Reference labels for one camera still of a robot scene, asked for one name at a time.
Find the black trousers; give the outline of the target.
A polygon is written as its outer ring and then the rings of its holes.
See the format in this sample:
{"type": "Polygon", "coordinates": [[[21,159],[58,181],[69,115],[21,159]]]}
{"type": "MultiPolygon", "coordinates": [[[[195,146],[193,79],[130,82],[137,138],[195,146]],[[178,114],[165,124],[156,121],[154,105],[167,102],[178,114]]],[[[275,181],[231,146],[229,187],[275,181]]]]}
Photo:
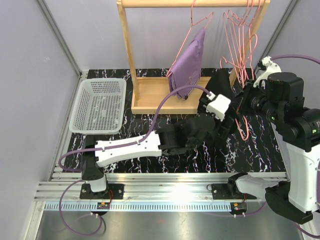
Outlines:
{"type": "MultiPolygon", "coordinates": [[[[233,91],[230,86],[229,73],[228,73],[228,70],[226,70],[226,69],[216,70],[212,74],[212,76],[211,76],[210,80],[208,81],[207,85],[205,86],[205,88],[208,91],[214,93],[215,95],[222,94],[231,100],[233,99],[233,91]]],[[[197,113],[199,115],[208,115],[206,113],[199,113],[199,105],[197,107],[197,113]]],[[[226,149],[226,142],[224,142],[224,145],[212,145],[211,144],[210,137],[213,132],[213,127],[215,126],[215,120],[211,115],[208,115],[208,116],[210,116],[210,118],[211,118],[211,120],[209,121],[209,123],[211,125],[209,126],[209,133],[208,133],[208,136],[205,137],[204,142],[210,151],[213,151],[213,150],[217,150],[217,151],[223,150],[224,151],[226,149]]]]}

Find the pink hanger of black trousers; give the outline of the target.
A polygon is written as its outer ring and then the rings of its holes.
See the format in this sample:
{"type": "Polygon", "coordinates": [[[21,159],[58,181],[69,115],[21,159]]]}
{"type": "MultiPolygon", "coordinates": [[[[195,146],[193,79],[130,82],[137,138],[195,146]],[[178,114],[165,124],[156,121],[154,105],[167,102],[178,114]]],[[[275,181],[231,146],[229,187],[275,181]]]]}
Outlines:
{"type": "MultiPolygon", "coordinates": [[[[258,44],[258,36],[257,36],[257,34],[253,34],[249,38],[249,57],[248,57],[249,63],[250,63],[250,67],[251,67],[251,73],[253,73],[253,69],[252,69],[252,54],[255,51],[257,44],[258,44]]],[[[243,60],[242,61],[242,65],[240,65],[240,64],[236,65],[234,63],[234,61],[228,61],[224,56],[222,56],[220,58],[220,62],[219,62],[220,68],[222,68],[222,61],[224,61],[226,64],[232,65],[233,67],[240,67],[240,81],[239,82],[242,85],[242,90],[244,90],[245,81],[249,79],[248,74],[246,72],[244,72],[245,71],[245,64],[246,64],[247,60],[243,60]]],[[[237,106],[237,108],[235,110],[235,124],[237,126],[238,132],[239,132],[242,140],[243,141],[247,141],[248,138],[249,138],[248,121],[247,121],[247,118],[240,113],[242,104],[245,101],[244,93],[241,92],[235,99],[237,100],[237,103],[238,103],[238,106],[237,106]],[[244,122],[245,130],[246,130],[245,135],[243,135],[244,132],[241,129],[241,126],[239,125],[239,120],[240,119],[243,119],[243,122],[244,122]]]]}

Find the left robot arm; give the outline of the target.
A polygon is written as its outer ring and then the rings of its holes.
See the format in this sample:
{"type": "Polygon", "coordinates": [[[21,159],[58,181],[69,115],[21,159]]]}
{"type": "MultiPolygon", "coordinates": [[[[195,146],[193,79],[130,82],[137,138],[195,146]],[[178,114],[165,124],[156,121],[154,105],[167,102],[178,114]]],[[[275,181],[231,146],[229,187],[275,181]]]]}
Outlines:
{"type": "Polygon", "coordinates": [[[170,124],[144,136],[103,142],[97,141],[92,150],[85,148],[81,156],[80,199],[122,199],[124,185],[108,184],[103,168],[120,161],[181,155],[196,150],[203,142],[215,139],[231,100],[222,94],[211,95],[205,112],[185,121],[170,124]]]}

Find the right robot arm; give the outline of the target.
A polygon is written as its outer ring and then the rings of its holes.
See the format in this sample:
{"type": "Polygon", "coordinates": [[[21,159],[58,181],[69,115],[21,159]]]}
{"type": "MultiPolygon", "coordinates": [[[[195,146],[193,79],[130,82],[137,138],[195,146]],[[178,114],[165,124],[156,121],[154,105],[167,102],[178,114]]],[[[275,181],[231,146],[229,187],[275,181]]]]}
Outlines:
{"type": "Polygon", "coordinates": [[[320,208],[320,111],[304,106],[304,80],[292,72],[276,72],[249,80],[239,113],[260,115],[275,125],[288,151],[290,181],[272,182],[237,173],[228,178],[232,198],[251,195],[266,201],[278,215],[303,225],[320,208]]]}

